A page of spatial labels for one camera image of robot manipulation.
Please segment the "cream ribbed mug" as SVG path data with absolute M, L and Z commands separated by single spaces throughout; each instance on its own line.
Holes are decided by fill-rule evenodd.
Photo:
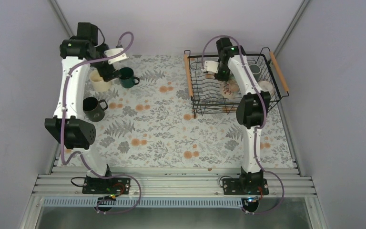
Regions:
M 89 79 L 93 85 L 94 90 L 100 93 L 108 91 L 112 86 L 111 82 L 104 81 L 104 79 L 100 76 L 98 70 L 93 70 L 89 75 Z

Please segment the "floral pastel mug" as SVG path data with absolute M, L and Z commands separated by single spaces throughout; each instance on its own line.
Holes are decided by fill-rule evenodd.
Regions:
M 239 91 L 239 85 L 234 78 L 231 78 L 226 82 L 220 82 L 220 93 L 225 99 L 235 98 Z

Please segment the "dark green mug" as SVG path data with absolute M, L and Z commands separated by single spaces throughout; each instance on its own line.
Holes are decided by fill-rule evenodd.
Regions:
M 123 67 L 119 71 L 119 81 L 123 88 L 129 89 L 140 83 L 140 79 L 135 76 L 134 70 L 132 68 Z

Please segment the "dark grey mug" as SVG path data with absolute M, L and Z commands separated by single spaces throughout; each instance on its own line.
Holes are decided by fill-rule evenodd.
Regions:
M 105 117 L 105 111 L 108 109 L 106 100 L 98 100 L 95 97 L 87 97 L 83 100 L 83 112 L 92 122 L 99 122 Z

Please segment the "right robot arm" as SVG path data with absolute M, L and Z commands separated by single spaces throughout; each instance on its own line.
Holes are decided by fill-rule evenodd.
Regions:
M 238 83 L 242 99 L 236 109 L 237 122 L 244 128 L 244 160 L 241 166 L 239 188 L 244 194 L 257 189 L 257 181 L 252 175 L 261 176 L 260 163 L 261 131 L 266 123 L 270 93 L 257 84 L 247 63 L 244 50 L 239 43 L 232 45 L 232 37 L 221 36 L 216 41 L 219 56 L 215 79 L 227 82 L 233 75 Z

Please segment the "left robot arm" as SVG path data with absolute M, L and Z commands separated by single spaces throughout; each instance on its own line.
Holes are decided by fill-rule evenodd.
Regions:
M 96 68 L 106 82 L 120 77 L 120 72 L 105 56 L 109 46 L 104 42 L 99 44 L 99 33 L 96 25 L 80 22 L 77 34 L 60 45 L 61 91 L 53 117 L 45 119 L 44 126 L 60 144 L 62 164 L 67 165 L 74 156 L 80 156 L 88 170 L 87 176 L 96 178 L 94 186 L 101 193 L 108 193 L 114 182 L 109 177 L 110 168 L 93 146 L 95 126 L 83 120 L 83 96 L 90 68 Z

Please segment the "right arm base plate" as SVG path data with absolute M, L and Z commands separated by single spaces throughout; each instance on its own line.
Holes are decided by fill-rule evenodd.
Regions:
M 219 184 L 225 195 L 269 195 L 267 180 L 264 178 L 233 178 L 223 176 Z

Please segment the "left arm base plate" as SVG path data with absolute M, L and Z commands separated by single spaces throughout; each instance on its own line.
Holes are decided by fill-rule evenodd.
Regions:
M 82 193 L 98 195 L 129 194 L 130 186 L 131 179 L 126 177 L 111 179 L 86 177 L 82 186 Z

